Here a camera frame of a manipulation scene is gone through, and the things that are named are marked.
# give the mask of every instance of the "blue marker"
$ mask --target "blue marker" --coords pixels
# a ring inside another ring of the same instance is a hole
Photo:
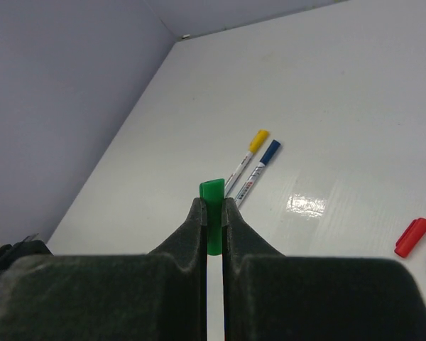
[[[253,172],[249,176],[248,180],[244,183],[243,187],[240,189],[239,194],[235,197],[235,203],[237,207],[240,207],[246,195],[249,193],[249,190],[256,183],[259,176],[261,176],[263,169],[270,162],[273,155],[275,155],[281,144],[276,140],[272,140],[270,146],[266,150],[265,154],[262,156],[257,167],[254,168]]]

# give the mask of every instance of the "yellow marker cap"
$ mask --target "yellow marker cap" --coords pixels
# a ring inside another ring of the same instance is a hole
[[[268,131],[259,130],[257,135],[254,136],[253,141],[251,141],[251,144],[249,144],[249,151],[252,152],[252,154],[257,153],[258,149],[263,145],[263,142],[265,142],[268,135],[270,135]]]

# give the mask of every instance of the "blue marker cap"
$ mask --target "blue marker cap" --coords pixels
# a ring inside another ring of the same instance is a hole
[[[279,146],[281,144],[277,142],[276,140],[272,140],[270,146],[267,148],[265,154],[261,158],[261,162],[267,166],[267,163],[270,162],[273,155],[275,155],[276,151],[278,150]]]

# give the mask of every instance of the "yellow marker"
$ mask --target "yellow marker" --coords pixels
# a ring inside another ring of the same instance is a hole
[[[242,162],[240,162],[239,166],[236,168],[236,170],[230,175],[230,178],[226,182],[226,186],[224,188],[224,194],[227,196],[233,186],[235,185],[236,181],[240,178],[240,175],[243,173],[243,171],[246,169],[249,161],[253,158],[254,154],[257,153],[258,149],[263,145],[263,142],[267,139],[268,135],[270,133],[266,130],[259,130],[257,135],[254,136],[253,141],[249,144],[248,152],[244,156],[244,159]]]

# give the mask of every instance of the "white surface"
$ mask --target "white surface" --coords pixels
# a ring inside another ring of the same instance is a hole
[[[178,43],[49,248],[150,251],[259,129],[271,136],[254,162],[283,144],[241,208],[262,237],[287,255],[398,259],[426,217],[426,0],[352,0]],[[426,236],[403,263],[426,300]],[[221,258],[208,267],[209,337],[223,340]]]

